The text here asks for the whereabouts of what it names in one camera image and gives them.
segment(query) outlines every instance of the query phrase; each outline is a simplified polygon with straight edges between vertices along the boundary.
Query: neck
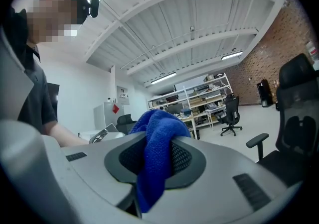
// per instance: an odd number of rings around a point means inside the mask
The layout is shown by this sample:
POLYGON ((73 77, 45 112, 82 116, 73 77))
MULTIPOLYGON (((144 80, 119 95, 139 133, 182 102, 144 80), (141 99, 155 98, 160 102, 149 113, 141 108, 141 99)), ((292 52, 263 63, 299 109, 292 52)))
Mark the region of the neck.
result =
POLYGON ((34 30, 34 20, 32 15, 33 14, 29 12, 27 12, 26 14, 26 23, 28 26, 28 39, 26 41, 26 44, 31 48, 39 43, 39 41, 37 40, 38 36, 35 34, 36 30, 34 30))

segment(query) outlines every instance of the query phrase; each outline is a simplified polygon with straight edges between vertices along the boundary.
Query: brick wall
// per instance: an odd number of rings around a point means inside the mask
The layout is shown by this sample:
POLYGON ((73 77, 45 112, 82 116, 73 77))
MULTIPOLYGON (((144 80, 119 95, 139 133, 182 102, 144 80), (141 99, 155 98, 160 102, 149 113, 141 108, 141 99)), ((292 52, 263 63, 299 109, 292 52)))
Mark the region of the brick wall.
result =
POLYGON ((317 46, 316 35, 302 6, 298 0, 288 2, 288 7, 281 9, 252 52, 239 65, 224 70, 234 93, 240 96, 240 104, 260 103, 256 84, 262 79, 268 80, 276 100, 274 81, 278 80, 281 66, 300 53, 309 57, 306 44, 310 40, 317 46))

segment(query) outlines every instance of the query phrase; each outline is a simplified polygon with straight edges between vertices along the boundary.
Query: forearm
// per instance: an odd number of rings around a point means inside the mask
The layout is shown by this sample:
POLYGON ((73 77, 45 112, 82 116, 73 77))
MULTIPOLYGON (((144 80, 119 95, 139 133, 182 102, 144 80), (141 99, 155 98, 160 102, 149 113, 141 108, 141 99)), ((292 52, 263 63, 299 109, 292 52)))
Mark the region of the forearm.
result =
POLYGON ((54 137, 61 147, 84 145, 89 143, 86 140, 78 138, 56 121, 51 121, 45 124, 44 128, 46 134, 54 137))

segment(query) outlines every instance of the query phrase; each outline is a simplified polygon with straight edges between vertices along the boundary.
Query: white floor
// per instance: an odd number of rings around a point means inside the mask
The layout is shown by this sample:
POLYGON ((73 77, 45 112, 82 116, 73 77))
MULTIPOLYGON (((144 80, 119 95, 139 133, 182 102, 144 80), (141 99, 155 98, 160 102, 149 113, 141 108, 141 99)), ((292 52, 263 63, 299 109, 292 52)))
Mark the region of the white floor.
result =
POLYGON ((276 111, 275 105, 268 108, 261 106, 244 106, 238 109, 240 121, 236 126, 242 126, 243 130, 235 129, 236 136, 232 131, 228 131, 220 136, 222 127, 226 124, 214 124, 213 128, 208 126, 200 128, 200 140, 235 149, 246 155, 253 161, 258 161, 257 147, 247 148, 246 142, 261 133, 269 134, 264 140, 264 156, 276 149, 275 142, 277 140, 280 116, 276 111))

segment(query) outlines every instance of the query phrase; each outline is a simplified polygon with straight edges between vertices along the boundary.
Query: white ceiling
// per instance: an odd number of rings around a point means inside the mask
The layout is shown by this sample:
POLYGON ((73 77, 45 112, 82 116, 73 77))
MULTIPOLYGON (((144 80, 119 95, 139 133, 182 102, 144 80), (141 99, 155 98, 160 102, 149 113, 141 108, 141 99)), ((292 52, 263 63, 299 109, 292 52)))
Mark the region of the white ceiling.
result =
POLYGON ((163 73, 200 73, 250 49, 276 17, 276 1, 102 0, 98 17, 88 17, 74 39, 48 45, 107 71, 120 67, 149 86, 163 73))

